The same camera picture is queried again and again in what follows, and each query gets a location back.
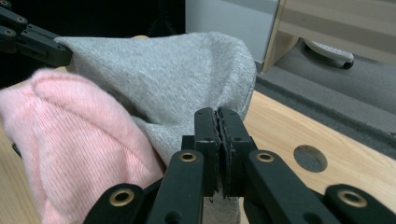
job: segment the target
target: wooden surface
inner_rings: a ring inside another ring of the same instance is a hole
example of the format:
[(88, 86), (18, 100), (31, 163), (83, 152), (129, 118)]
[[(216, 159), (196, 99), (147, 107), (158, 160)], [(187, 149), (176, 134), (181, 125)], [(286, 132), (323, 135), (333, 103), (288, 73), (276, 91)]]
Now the wooden surface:
[[(323, 193), (331, 184), (353, 185), (396, 212), (394, 160), (257, 92), (245, 124), (258, 147), (276, 152), (308, 187)], [(328, 168), (311, 173), (300, 167), (293, 151), (301, 145), (318, 148)], [(10, 146), (0, 133), (0, 223), (39, 223), (21, 159)]]
[(279, 33), (396, 64), (395, 22), (396, 2), (391, 0), (280, 0), (263, 71), (277, 61), (271, 56), (287, 53), (271, 49), (278, 46)]
[(270, 40), (268, 41), (267, 51), (265, 52), (264, 63), (262, 71), (265, 73), (272, 67), (279, 59), (287, 54), (297, 43), (299, 37), (289, 35), (278, 31), (281, 22), (282, 11), (286, 0), (280, 0), (277, 7), (274, 25), (271, 31)]

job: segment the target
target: gray cloth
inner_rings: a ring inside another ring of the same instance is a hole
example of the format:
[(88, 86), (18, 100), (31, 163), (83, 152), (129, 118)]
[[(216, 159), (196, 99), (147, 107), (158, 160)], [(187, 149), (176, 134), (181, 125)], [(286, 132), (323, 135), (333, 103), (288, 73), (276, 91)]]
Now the gray cloth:
[[(73, 50), (66, 69), (94, 81), (133, 115), (169, 164), (195, 111), (220, 106), (244, 118), (256, 76), (244, 43), (219, 33), (151, 39), (60, 37)], [(204, 202), (204, 223), (239, 223), (238, 201)]]

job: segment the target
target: wooden table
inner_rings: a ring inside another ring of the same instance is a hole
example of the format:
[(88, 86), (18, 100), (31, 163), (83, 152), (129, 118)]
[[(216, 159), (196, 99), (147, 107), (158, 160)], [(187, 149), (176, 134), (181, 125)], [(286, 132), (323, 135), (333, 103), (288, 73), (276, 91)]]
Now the wooden table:
[[(323, 193), (329, 185), (345, 183), (367, 191), (396, 212), (396, 161), (258, 92), (253, 94), (245, 124), (258, 147), (281, 156), (309, 188)], [(293, 151), (301, 145), (319, 149), (327, 169), (312, 173), (298, 165)], [(0, 223), (39, 223), (21, 159), (1, 130), (0, 190)]]

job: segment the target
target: pink knit fabric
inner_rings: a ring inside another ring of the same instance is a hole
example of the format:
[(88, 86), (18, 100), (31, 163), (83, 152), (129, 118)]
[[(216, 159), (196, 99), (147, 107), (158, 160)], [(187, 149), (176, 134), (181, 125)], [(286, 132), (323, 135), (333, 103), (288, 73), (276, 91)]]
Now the pink knit fabric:
[(82, 223), (108, 188), (145, 188), (163, 176), (128, 112), (83, 77), (37, 71), (0, 91), (0, 119), (21, 151), (43, 223)]

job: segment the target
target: white cabinet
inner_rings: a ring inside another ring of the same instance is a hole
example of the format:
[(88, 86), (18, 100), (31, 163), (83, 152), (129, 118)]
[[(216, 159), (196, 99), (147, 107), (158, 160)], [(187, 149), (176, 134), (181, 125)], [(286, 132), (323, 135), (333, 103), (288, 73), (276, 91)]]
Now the white cabinet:
[(186, 0), (186, 32), (217, 31), (245, 42), (264, 61), (278, 0)]

